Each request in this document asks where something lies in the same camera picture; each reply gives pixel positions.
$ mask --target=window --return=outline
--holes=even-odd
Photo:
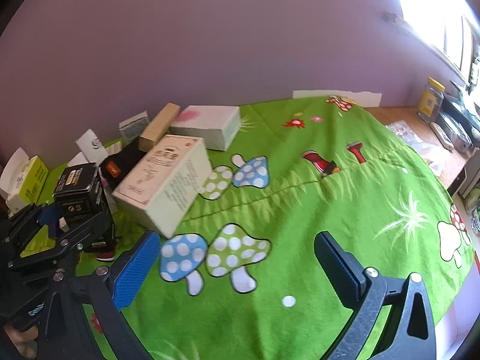
[[[477,22],[465,0],[400,0],[400,4],[404,21],[416,35],[468,83],[473,52],[470,23]]]

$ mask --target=purple wall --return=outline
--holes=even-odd
[[[382,92],[416,104],[457,79],[382,21],[398,0],[26,0],[0,38],[0,150],[49,167],[92,128],[165,102],[245,104],[294,89]]]

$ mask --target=blue mushroom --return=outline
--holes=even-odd
[[[160,249],[161,278],[168,282],[185,278],[188,293],[200,294],[203,278],[196,269],[205,259],[206,250],[207,241],[198,234],[182,234],[169,239]]]
[[[232,184],[239,187],[252,186],[266,188],[270,182],[268,176],[267,157],[260,156],[245,162],[240,154],[231,157],[232,163],[239,168],[234,174]]]

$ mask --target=yellow jar label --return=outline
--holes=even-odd
[[[418,110],[426,116],[431,117],[436,102],[437,98],[434,95],[432,95],[430,92],[424,91],[420,100],[420,104],[418,105]]]

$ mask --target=green mushroom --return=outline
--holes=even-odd
[[[231,185],[232,177],[231,167],[225,165],[215,167],[203,187],[200,188],[200,195],[207,200],[220,198]]]
[[[250,237],[242,227],[229,223],[219,230],[208,247],[205,266],[214,278],[230,273],[233,289],[246,294],[257,287],[246,266],[266,259],[271,249],[268,239]]]

